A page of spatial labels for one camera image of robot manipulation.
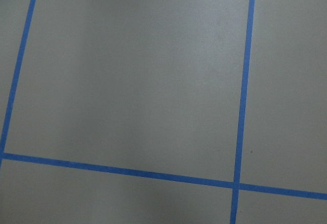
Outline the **brown paper table mat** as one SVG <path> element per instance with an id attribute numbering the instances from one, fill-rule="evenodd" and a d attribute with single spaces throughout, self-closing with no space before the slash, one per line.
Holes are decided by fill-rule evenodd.
<path id="1" fill-rule="evenodd" d="M 326 223 L 326 0 L 1 0 L 1 223 Z"/>

